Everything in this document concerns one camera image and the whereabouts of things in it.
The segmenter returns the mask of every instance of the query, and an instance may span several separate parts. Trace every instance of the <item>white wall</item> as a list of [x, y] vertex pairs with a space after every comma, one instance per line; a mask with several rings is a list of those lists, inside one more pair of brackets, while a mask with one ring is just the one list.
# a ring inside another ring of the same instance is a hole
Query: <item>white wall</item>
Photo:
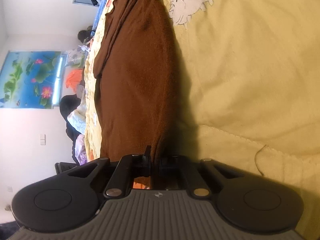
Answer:
[[2, 50], [7, 37], [7, 29], [4, 21], [3, 0], [0, 0], [0, 51]]
[[4, 15], [12, 34], [76, 36], [92, 25], [97, 7], [73, 4], [73, 0], [4, 0]]
[[[76, 37], [63, 35], [12, 35], [0, 53], [0, 66], [8, 50], [68, 50], [76, 48]], [[3, 212], [21, 188], [55, 175], [54, 164], [73, 162], [72, 141], [66, 135], [66, 122], [59, 108], [0, 109], [0, 221], [10, 217]], [[40, 145], [40, 134], [46, 145]], [[12, 193], [7, 192], [11, 186]]]

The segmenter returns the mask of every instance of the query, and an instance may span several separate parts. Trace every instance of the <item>silver screw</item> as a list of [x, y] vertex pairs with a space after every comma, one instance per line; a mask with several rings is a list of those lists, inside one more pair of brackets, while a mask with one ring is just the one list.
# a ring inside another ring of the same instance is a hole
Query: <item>silver screw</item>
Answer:
[[110, 188], [106, 191], [106, 194], [109, 196], [109, 197], [118, 197], [120, 196], [122, 193], [121, 189], [119, 188]]
[[198, 197], [205, 197], [209, 195], [209, 190], [205, 188], [197, 188], [193, 191], [193, 193]]

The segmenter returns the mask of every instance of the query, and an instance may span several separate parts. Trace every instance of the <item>folded brown garment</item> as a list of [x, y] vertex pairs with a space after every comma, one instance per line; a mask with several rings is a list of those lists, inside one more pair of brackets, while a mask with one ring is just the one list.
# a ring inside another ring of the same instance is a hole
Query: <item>folded brown garment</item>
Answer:
[[115, 0], [95, 58], [100, 156], [117, 161], [144, 153], [155, 163], [176, 112], [173, 31], [159, 0]]

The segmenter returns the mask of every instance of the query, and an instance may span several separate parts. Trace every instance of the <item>orange cloth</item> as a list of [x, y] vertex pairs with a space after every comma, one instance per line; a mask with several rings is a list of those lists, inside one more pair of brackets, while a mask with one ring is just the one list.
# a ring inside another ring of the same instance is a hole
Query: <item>orange cloth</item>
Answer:
[[82, 79], [82, 69], [72, 70], [66, 79], [66, 88], [71, 87], [73, 92], [76, 93], [77, 85], [79, 85]]

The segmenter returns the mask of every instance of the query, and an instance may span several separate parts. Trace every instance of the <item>blue cloth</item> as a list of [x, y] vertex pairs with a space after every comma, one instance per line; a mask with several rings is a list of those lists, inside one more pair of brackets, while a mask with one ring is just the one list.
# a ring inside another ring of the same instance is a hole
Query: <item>blue cloth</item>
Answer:
[[101, 3], [100, 3], [100, 5], [99, 5], [99, 9], [98, 9], [98, 11], [97, 11], [97, 15], [96, 15], [96, 17], [95, 17], [95, 19], [94, 19], [94, 22], [93, 22], [93, 25], [92, 25], [91, 37], [94, 36], [94, 32], [95, 32], [96, 29], [97, 29], [98, 22], [99, 22], [99, 20], [100, 20], [102, 11], [103, 11], [106, 3], [107, 3], [107, 0], [101, 0]]

